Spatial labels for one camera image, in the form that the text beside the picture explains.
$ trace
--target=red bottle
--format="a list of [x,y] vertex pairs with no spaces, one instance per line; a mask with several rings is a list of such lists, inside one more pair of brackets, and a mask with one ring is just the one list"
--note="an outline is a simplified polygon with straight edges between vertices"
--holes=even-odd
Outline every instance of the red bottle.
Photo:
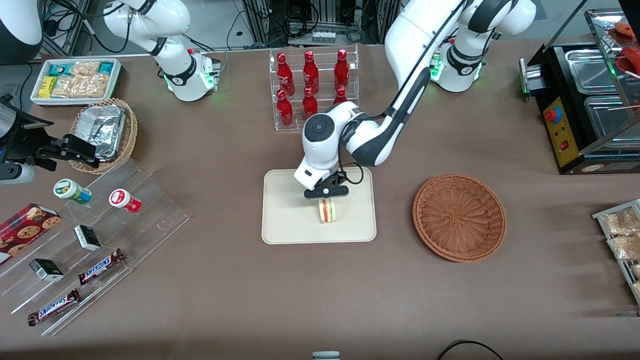
[[347,94],[347,90],[344,88],[344,86],[340,86],[335,93],[336,93],[335,100],[333,100],[334,105],[340,102],[347,101],[347,98],[345,97],[345,95]]
[[280,88],[287,92],[287,95],[293,96],[296,93],[296,87],[293,85],[293,72],[289,64],[287,64],[287,57],[280,53],[276,56],[278,60],[278,82]]
[[305,88],[305,98],[302,100],[302,106],[305,109],[305,119],[309,119],[311,115],[318,112],[318,101],[309,86]]
[[349,63],[347,63],[347,51],[345,49],[338,50],[338,61],[333,68],[333,82],[335,91],[338,91],[340,86],[344,88],[349,87]]
[[279,89],[276,95],[278,96],[276,107],[278,108],[278,117],[280,118],[280,122],[284,127],[292,126],[293,108],[291,107],[291,102],[287,99],[287,94],[284,90]]
[[309,86],[314,94],[317,94],[320,91],[320,77],[313,51],[305,51],[305,67],[302,69],[302,73],[305,77],[305,87]]

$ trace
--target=red cookie box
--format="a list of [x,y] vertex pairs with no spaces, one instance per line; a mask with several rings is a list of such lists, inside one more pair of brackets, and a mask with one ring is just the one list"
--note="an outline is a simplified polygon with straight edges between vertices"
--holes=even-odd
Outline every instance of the red cookie box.
[[0,224],[0,265],[61,221],[57,212],[37,204],[29,204],[18,211]]

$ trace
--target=round basket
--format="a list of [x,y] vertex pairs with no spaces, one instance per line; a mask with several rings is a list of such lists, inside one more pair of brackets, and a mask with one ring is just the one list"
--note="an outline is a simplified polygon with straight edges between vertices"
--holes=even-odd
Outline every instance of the round basket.
[[[136,114],[131,111],[131,108],[126,102],[114,98],[96,102],[95,104],[89,105],[89,108],[96,108],[99,106],[107,105],[118,105],[127,111],[127,117],[125,118],[125,127],[124,129],[122,129],[122,139],[120,141],[120,148],[118,149],[118,158],[110,163],[100,163],[100,166],[98,166],[98,168],[92,168],[91,166],[79,161],[69,161],[71,163],[71,166],[78,171],[89,172],[95,175],[104,174],[105,172],[107,172],[107,170],[116,166],[123,160],[128,159],[133,152],[133,148],[136,145],[136,135],[138,135],[138,120],[136,120]],[[79,119],[80,113],[76,116],[76,120],[71,125],[72,134],[76,131],[76,126],[78,125]]]
[[420,187],[413,200],[413,224],[431,250],[459,263],[491,256],[507,229],[494,192],[462,174],[436,176]]

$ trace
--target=table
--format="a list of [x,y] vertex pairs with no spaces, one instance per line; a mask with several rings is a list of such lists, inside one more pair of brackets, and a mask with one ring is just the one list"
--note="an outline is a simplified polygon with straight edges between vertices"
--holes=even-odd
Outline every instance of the table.
[[[535,103],[517,98],[518,59],[541,43],[493,43],[465,93],[430,86],[371,169],[377,237],[324,245],[260,238],[264,174],[303,156],[299,133],[273,129],[268,51],[230,54],[220,90],[193,103],[164,88],[151,57],[121,58],[118,96],[139,121],[133,158],[193,218],[52,338],[0,302],[2,358],[434,359],[460,338],[505,359],[637,358],[640,320],[612,317],[635,311],[633,298],[590,214],[638,198],[639,178],[557,174]],[[360,59],[360,105],[382,112],[397,89],[384,49],[361,46]],[[31,110],[58,136],[77,112]],[[59,208],[62,177],[93,179],[58,168],[0,188],[0,218],[30,201]],[[479,178],[504,204],[506,239],[486,261],[444,260],[413,228],[415,192],[446,172]]]

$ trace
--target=red button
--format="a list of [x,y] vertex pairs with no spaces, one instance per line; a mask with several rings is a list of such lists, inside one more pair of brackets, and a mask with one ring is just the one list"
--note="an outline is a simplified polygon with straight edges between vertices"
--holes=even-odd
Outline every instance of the red button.
[[557,118],[557,116],[558,113],[554,109],[551,109],[545,113],[545,120],[552,122]]

